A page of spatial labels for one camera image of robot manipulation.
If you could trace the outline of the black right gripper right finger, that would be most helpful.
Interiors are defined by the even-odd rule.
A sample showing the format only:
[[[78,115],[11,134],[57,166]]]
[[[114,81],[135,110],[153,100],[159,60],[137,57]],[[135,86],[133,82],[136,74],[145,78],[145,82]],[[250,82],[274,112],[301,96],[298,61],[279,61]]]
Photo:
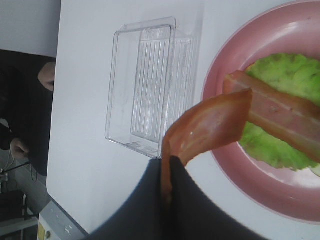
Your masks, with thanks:
[[[170,158],[172,240],[264,240],[227,215],[196,185],[181,160]]]

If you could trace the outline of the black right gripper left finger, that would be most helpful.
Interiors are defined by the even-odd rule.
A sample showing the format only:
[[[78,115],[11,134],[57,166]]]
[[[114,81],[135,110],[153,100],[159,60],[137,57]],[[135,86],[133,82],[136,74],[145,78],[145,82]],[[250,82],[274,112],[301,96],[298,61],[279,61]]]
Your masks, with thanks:
[[[162,215],[160,194],[161,160],[151,159],[125,203],[89,240],[171,240]]]

